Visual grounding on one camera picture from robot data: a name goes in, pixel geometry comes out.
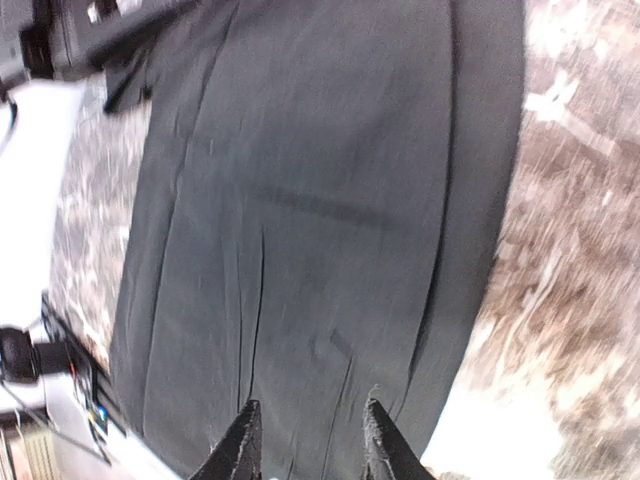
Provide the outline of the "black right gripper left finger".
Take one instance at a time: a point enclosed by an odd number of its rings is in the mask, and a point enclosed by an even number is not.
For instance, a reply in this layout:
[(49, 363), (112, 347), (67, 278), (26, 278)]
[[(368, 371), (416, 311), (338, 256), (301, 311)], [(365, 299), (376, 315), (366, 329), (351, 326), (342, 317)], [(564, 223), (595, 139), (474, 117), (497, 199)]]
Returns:
[(259, 480), (261, 453), (260, 403), (248, 400), (190, 480)]

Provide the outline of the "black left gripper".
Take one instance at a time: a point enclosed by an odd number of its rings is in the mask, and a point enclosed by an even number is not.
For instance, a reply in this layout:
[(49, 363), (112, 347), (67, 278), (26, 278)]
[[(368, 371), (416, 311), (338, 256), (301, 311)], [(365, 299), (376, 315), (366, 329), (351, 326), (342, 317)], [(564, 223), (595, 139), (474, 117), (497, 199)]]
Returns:
[(84, 75), (127, 52), (190, 8), (188, 1), (21, 1), (19, 69), (31, 75)]

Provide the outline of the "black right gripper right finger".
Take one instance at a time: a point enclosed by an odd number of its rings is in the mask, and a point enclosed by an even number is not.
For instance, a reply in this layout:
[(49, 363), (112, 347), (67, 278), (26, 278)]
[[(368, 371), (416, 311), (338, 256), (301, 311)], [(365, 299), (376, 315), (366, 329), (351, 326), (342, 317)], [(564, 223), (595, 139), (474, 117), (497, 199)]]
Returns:
[(377, 399), (367, 400), (363, 423), (365, 479), (435, 479), (420, 463), (396, 424)]

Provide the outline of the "black long sleeve shirt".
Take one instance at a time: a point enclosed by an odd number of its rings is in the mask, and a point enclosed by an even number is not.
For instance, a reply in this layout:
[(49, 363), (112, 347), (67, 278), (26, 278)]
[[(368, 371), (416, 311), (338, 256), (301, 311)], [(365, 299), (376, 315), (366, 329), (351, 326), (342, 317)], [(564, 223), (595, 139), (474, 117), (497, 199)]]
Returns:
[(422, 453), (494, 263), (519, 1), (202, 1), (107, 72), (152, 104), (110, 351), (193, 474), (259, 401), (265, 476), (358, 479), (375, 396)]

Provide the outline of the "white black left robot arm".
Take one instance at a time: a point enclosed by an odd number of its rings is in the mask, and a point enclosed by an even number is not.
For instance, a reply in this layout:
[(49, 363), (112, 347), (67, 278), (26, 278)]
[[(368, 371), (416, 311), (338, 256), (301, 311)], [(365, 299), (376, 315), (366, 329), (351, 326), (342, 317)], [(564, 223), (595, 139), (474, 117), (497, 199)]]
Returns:
[(1, 141), (3, 323), (30, 323), (47, 298), (109, 368), (151, 103), (191, 52), (177, 21), (93, 80), (17, 91), (17, 128)]

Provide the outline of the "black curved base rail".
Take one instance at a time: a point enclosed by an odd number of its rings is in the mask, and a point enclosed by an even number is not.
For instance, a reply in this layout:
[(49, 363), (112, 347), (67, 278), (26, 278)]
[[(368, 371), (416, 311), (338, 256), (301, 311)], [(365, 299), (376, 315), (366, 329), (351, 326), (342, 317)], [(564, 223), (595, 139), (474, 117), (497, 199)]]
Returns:
[(109, 374), (73, 332), (70, 322), (53, 307), (49, 294), (41, 295), (41, 319), (49, 339), (62, 342), (71, 357), (71, 373), (79, 381), (79, 390), (85, 407), (94, 410), (102, 423), (109, 423), (122, 434), (127, 423), (117, 405)]

